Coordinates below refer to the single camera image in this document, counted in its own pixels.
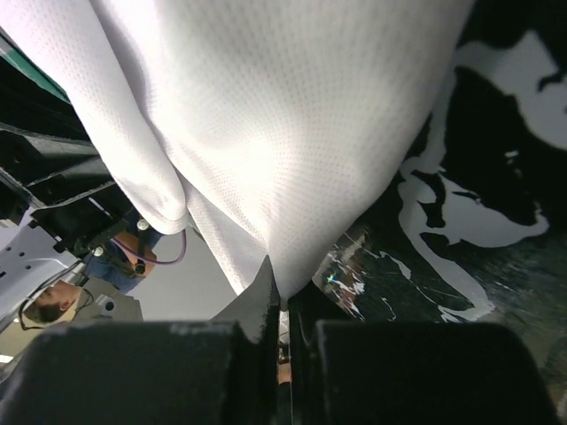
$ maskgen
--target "white towel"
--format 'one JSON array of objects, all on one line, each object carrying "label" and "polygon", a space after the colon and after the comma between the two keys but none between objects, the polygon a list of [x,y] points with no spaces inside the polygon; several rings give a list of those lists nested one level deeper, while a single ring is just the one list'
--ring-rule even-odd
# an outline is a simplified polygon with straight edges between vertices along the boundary
[{"label": "white towel", "polygon": [[197,222],[234,290],[289,297],[383,192],[470,0],[0,0],[160,232]]}]

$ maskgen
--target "person's hair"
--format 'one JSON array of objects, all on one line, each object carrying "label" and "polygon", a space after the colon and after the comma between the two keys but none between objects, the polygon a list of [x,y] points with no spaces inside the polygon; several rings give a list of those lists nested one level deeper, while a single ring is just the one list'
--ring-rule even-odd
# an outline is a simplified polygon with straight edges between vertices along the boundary
[{"label": "person's hair", "polygon": [[65,314],[65,312],[61,310],[59,303],[40,306],[33,303],[24,312],[24,315],[28,319],[36,323],[53,323],[60,319],[63,314]]}]

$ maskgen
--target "blue shirt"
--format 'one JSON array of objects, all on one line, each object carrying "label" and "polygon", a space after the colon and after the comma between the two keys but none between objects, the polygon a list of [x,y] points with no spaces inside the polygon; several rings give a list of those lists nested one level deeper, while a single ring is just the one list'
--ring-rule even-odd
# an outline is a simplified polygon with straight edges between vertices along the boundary
[{"label": "blue shirt", "polygon": [[[138,236],[136,227],[138,220],[137,213],[129,214],[126,219],[128,221],[128,227],[126,231],[131,235]],[[150,248],[153,249],[153,247],[156,246],[159,239],[161,238],[161,234],[156,232],[152,228],[147,231],[148,235],[145,239],[145,242],[148,246],[150,246]],[[126,254],[124,254],[124,252],[114,242],[109,241],[105,243],[104,247],[107,254],[116,257],[123,263],[128,263]],[[130,292],[139,282],[143,280],[143,277],[139,276],[126,276],[120,271],[118,267],[116,267],[104,257],[95,257],[92,254],[89,254],[84,258],[83,261],[87,265],[83,271],[86,276],[94,276],[102,279],[103,281],[107,281],[114,285],[116,289],[118,289],[123,294]]]}]

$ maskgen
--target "screw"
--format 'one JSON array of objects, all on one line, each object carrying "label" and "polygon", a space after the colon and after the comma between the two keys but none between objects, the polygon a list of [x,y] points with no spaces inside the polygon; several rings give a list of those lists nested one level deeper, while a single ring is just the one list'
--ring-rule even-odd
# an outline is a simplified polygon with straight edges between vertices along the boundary
[{"label": "screw", "polygon": [[140,219],[140,221],[137,222],[137,227],[138,230],[147,230],[150,227],[150,223],[148,223],[146,220],[144,219]]},{"label": "screw", "polygon": [[92,255],[94,255],[95,257],[100,257],[101,255],[103,255],[103,253],[105,253],[105,249],[102,246],[98,246],[97,248],[92,250]]}]

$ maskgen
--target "man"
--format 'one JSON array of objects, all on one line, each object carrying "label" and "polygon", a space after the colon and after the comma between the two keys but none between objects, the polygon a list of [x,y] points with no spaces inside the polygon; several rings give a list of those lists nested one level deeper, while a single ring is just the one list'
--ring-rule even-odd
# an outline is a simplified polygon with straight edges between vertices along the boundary
[{"label": "man", "polygon": [[[118,242],[127,246],[129,249],[138,251],[138,214],[133,211],[126,216],[128,227],[125,231],[114,237]],[[153,229],[147,230],[148,235],[145,237],[144,256],[147,259],[155,260],[156,255],[152,248],[161,238],[161,234]],[[89,254],[85,257],[86,264],[83,273],[87,277],[97,277],[103,281],[111,283],[122,294],[130,292],[135,286],[143,280],[154,268],[154,265],[146,262],[145,271],[142,274],[126,275],[121,267],[134,270],[138,258],[130,252],[123,250],[114,242],[107,242],[104,245],[105,255],[95,257]],[[114,258],[118,264],[114,264],[109,260]],[[52,323],[61,318],[73,305],[75,305],[82,293],[80,286],[71,283],[58,281],[53,286],[45,290],[42,295],[25,311],[26,317],[32,321],[40,323]]]}]

